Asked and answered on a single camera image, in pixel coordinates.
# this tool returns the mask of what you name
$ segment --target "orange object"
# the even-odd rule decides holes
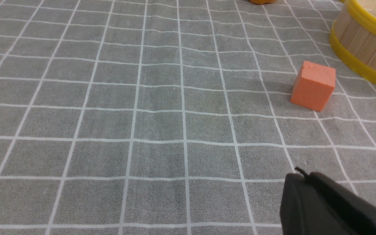
[[[320,112],[335,86],[334,68],[304,61],[292,88],[291,103]]]
[[[267,4],[267,3],[275,3],[276,0],[249,0],[249,2],[256,4],[256,5],[261,5],[261,4]]]

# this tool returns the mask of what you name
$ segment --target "yellow band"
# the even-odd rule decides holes
[[[351,15],[356,22],[376,35],[376,17],[367,12],[367,10],[358,3],[358,0],[346,0],[345,6],[349,15]]]
[[[336,37],[335,25],[333,24],[332,31],[330,33],[330,45],[336,55],[345,63],[349,68],[358,73],[364,79],[374,83],[376,85],[376,71],[359,61],[355,56],[348,52],[340,41]]]

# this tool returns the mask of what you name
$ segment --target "grid pattern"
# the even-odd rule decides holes
[[[0,234],[281,234],[296,165],[376,205],[342,6],[0,0]],[[321,113],[289,103],[303,60],[337,70]]]

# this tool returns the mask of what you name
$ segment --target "foam block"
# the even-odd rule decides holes
[[[320,112],[335,86],[334,68],[304,61],[292,88],[291,103]]]

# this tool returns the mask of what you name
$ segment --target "wooden bucket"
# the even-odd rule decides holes
[[[376,0],[346,0],[333,24],[330,45],[353,71],[376,85]]]

